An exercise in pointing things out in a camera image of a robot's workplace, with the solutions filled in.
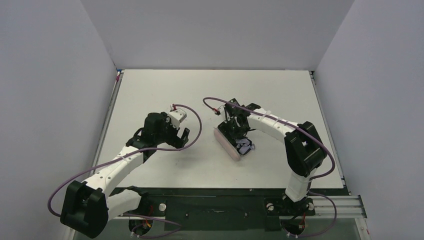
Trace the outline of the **lavender folding umbrella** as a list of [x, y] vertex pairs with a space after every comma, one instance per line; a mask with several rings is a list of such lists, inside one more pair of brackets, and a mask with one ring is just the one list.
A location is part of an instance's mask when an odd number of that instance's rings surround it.
[[255, 148], [256, 148], [256, 146], [253, 144], [253, 142], [252, 142], [252, 145], [249, 145], [249, 146], [237, 145], [237, 140], [235, 140], [235, 143], [236, 143], [235, 148], [241, 156], [247, 155], [250, 151], [255, 150]]

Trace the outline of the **pink umbrella case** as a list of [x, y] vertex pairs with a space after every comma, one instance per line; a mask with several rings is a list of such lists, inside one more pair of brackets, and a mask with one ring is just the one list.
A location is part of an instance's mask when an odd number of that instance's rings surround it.
[[218, 129], [213, 129], [213, 135], [221, 147], [226, 153], [232, 158], [233, 161], [238, 162], [241, 160], [241, 155], [238, 153], [236, 148], [227, 140], [223, 133]]

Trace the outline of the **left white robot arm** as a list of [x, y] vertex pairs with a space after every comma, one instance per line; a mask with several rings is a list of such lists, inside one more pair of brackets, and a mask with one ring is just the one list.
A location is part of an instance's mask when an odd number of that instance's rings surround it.
[[181, 136], [178, 133], [186, 117], [181, 108], [149, 113], [143, 127], [125, 143], [111, 164], [103, 163], [84, 181], [74, 180], [67, 186], [60, 222], [93, 239], [111, 219], [137, 209], [143, 195], [136, 187], [131, 186], [114, 196], [111, 193], [127, 175], [159, 150], [159, 145], [167, 144], [171, 151], [185, 147], [190, 130], [185, 128]]

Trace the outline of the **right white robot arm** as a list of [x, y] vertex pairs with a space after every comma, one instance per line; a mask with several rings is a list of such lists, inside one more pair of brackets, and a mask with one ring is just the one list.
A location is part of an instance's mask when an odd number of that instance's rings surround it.
[[235, 98], [213, 111], [223, 118], [214, 136], [234, 161], [255, 149], [248, 132], [260, 131], [283, 143], [291, 169], [285, 196], [294, 203], [306, 198], [311, 177], [328, 155], [311, 122], [290, 122], [255, 103], [240, 105]]

